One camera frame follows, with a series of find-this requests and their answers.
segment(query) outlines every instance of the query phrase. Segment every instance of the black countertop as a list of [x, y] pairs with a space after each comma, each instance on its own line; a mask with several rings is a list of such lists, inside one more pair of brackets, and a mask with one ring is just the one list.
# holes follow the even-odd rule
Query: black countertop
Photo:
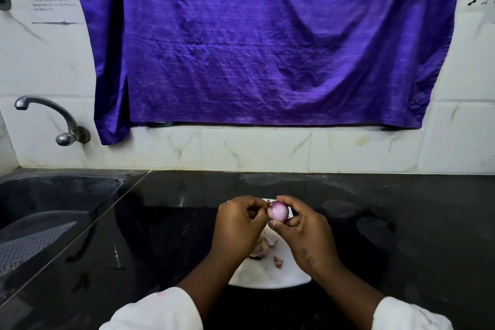
[[[179, 282], [209, 250], [216, 207], [244, 194], [299, 197], [327, 216], [343, 262], [369, 283], [448, 316], [456, 330], [495, 327], [495, 177], [154, 171], [73, 242], [64, 234], [69, 246], [43, 270], [28, 261], [9, 275], [25, 286], [0, 308], [0, 328], [98, 328]], [[228, 287], [205, 327], [226, 319], [237, 328], [352, 328], [313, 282]]]

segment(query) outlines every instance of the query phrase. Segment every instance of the faucet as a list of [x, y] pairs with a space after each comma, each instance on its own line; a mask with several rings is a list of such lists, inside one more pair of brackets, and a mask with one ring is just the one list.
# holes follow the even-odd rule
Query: faucet
[[55, 141], [60, 146], [69, 146], [72, 145], [75, 141], [79, 141], [80, 143], [85, 144], [91, 139], [90, 132], [86, 128], [78, 126], [76, 120], [70, 114], [70, 112], [68, 112], [59, 104], [50, 101], [49, 99], [38, 97], [36, 95], [23, 95], [22, 97], [17, 98], [16, 102], [14, 103], [14, 107], [17, 110], [27, 110], [30, 103], [39, 103], [40, 105], [45, 105], [51, 109], [54, 109], [63, 116], [63, 118], [67, 122], [67, 128], [69, 129], [69, 132], [60, 133], [55, 138]]

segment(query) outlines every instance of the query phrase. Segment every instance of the hand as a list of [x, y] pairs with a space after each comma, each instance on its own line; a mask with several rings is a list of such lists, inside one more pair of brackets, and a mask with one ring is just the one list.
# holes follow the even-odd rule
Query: hand
[[221, 204], [210, 253], [227, 263], [240, 265], [253, 251], [268, 222], [268, 206], [266, 201], [252, 196], [236, 197]]
[[290, 246], [301, 270], [318, 282], [329, 270], [342, 268], [327, 219], [294, 197], [277, 196], [277, 200], [299, 215], [289, 218], [285, 224], [269, 221], [268, 225]]

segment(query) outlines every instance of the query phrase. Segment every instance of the purple curtain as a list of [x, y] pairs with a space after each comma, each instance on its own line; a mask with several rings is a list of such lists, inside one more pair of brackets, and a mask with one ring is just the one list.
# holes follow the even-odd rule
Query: purple curtain
[[103, 144], [148, 122], [421, 126], [456, 0], [81, 0]]

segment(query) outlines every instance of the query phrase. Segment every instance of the white shirt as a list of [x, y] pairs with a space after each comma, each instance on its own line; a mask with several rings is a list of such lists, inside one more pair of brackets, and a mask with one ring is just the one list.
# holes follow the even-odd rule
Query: white shirt
[[[178, 287], [127, 304], [100, 330], [202, 330], [200, 314]], [[386, 297], [375, 310], [371, 330], [453, 330], [450, 321], [417, 305]]]

